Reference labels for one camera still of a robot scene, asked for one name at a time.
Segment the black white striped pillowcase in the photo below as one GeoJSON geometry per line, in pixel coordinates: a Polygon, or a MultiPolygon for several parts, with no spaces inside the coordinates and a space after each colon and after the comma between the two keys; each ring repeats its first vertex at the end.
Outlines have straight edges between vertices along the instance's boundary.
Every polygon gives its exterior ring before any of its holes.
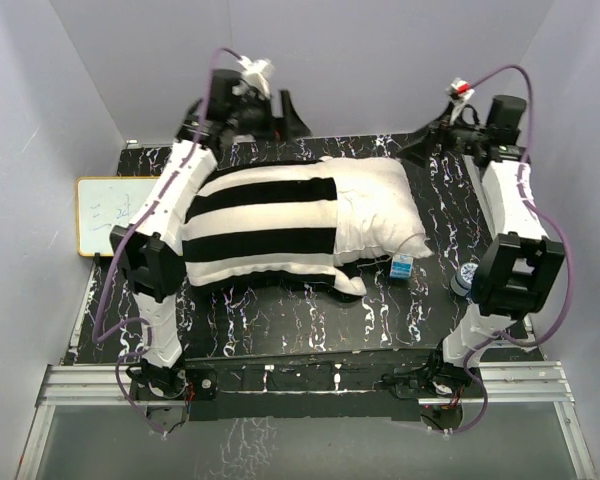
{"type": "Polygon", "coordinates": [[[279,274],[361,297],[364,281],[335,260],[338,192],[326,162],[264,163],[216,171],[186,212],[189,283],[220,287],[279,274]]]}

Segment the white pillow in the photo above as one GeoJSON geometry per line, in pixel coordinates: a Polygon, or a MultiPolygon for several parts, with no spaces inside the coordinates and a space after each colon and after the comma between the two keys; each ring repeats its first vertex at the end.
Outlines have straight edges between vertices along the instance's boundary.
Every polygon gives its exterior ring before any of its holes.
{"type": "Polygon", "coordinates": [[[327,157],[337,192],[334,263],[405,254],[427,258],[426,230],[405,168],[385,157],[327,157]]]}

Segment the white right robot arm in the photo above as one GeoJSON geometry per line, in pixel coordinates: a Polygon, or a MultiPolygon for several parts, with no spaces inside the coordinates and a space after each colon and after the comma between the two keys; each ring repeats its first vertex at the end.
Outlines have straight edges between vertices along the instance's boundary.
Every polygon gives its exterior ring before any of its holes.
{"type": "Polygon", "coordinates": [[[524,99],[496,95],[485,123],[467,122],[468,92],[453,93],[442,114],[415,132],[398,157],[418,166],[434,152],[472,157],[491,213],[493,241],[467,289],[471,303],[458,326],[429,355],[418,373],[435,395],[468,385],[490,342],[545,305],[566,258],[533,211],[530,164],[518,146],[524,99]]]}

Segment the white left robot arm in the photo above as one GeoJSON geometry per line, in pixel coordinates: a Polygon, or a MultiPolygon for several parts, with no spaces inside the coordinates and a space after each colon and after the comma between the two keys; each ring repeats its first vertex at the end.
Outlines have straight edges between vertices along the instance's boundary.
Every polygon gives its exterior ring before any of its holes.
{"type": "Polygon", "coordinates": [[[246,62],[240,71],[213,70],[206,97],[188,109],[149,197],[128,226],[116,226],[110,233],[143,334],[145,351],[132,377],[166,399],[180,396],[187,383],[176,366],[182,353],[176,294],[186,274],[181,229],[194,195],[235,137],[292,140],[311,133],[286,90],[280,93],[281,116],[273,115],[271,71],[265,60],[246,62]]]}

